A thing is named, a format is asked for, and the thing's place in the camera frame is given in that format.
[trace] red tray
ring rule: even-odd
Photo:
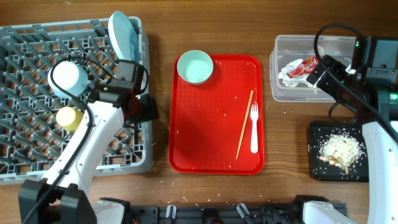
[[[210,55],[214,70],[203,84],[184,81],[176,59],[172,90],[169,163],[178,172],[254,175],[265,164],[262,72],[250,55]],[[259,152],[250,151],[250,115],[238,159],[244,116],[254,90],[252,104],[259,105],[257,122]]]

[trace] chopstick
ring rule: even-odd
[[[243,139],[243,134],[244,134],[244,129],[246,127],[246,122],[248,121],[248,115],[249,115],[249,110],[250,110],[250,105],[251,105],[251,99],[253,98],[253,90],[250,92],[250,98],[248,102],[248,108],[246,109],[246,115],[244,117],[243,121],[243,127],[242,127],[242,132],[241,132],[241,139],[239,139],[239,145],[238,145],[238,151],[236,152],[236,159],[238,159],[239,156],[239,151],[241,150],[241,145],[242,145],[242,139]]]

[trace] white fork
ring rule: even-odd
[[[250,151],[252,153],[257,153],[259,150],[259,144],[257,140],[257,120],[259,119],[259,107],[257,104],[251,106],[250,118],[252,121]]]

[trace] wooden table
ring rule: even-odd
[[[272,99],[269,55],[280,34],[315,35],[321,26],[345,22],[366,35],[398,37],[397,1],[162,1],[109,3],[86,0],[0,1],[0,26],[109,17],[120,10],[141,18],[149,37],[150,90],[160,119],[153,123],[152,172],[94,178],[90,201],[113,197],[134,205],[232,205],[238,202],[289,202],[297,194],[322,195],[347,203],[349,217],[365,223],[369,187],[362,183],[319,182],[309,177],[306,129],[327,120],[330,104],[278,103]],[[334,29],[327,34],[351,35]],[[187,175],[167,162],[168,126],[175,59],[200,49],[207,53],[251,54],[263,66],[266,159],[255,176]],[[345,109],[338,115],[351,115]],[[0,223],[19,223],[20,185],[0,186]]]

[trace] dish rack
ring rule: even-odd
[[[128,17],[139,36],[139,63],[149,69],[148,37],[138,17]],[[108,35],[109,19],[54,22],[0,27],[0,184],[40,179],[65,149],[73,133],[56,122],[64,106],[76,108],[73,99],[55,96],[47,74],[67,55],[82,56],[115,73],[118,58]],[[109,77],[86,63],[89,90]],[[95,176],[145,172],[153,165],[152,123],[139,132],[122,128],[106,148]]]

